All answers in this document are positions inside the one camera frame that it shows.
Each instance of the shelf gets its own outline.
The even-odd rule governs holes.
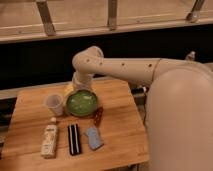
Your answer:
[[[49,10],[39,12],[38,1]],[[2,0],[0,43],[110,34],[213,23],[213,1],[205,0],[196,22],[186,18],[195,0]],[[55,34],[41,16],[49,12]]]

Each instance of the orange object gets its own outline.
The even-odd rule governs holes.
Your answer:
[[[100,125],[103,110],[104,110],[103,107],[100,107],[95,112],[93,123],[96,127],[98,127]]]

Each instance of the blue cloth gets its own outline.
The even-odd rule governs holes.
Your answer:
[[[89,146],[92,150],[96,150],[103,145],[100,139],[99,131],[96,127],[90,127],[85,131],[86,136],[89,139]]]

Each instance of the small cup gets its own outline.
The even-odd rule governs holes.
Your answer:
[[[63,115],[63,97],[61,94],[50,94],[44,99],[44,106],[49,108],[55,116]]]

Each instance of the wooden cutting board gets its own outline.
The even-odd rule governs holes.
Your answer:
[[[92,86],[103,105],[99,130],[104,146],[92,151],[84,131],[91,118],[59,117],[59,138],[55,159],[40,156],[43,131],[53,116],[43,106],[50,93],[64,93],[66,86],[23,90],[19,93],[0,160],[1,171],[106,170],[148,160],[145,128],[128,84],[117,79],[94,81]],[[70,156],[67,126],[80,128],[82,154]]]

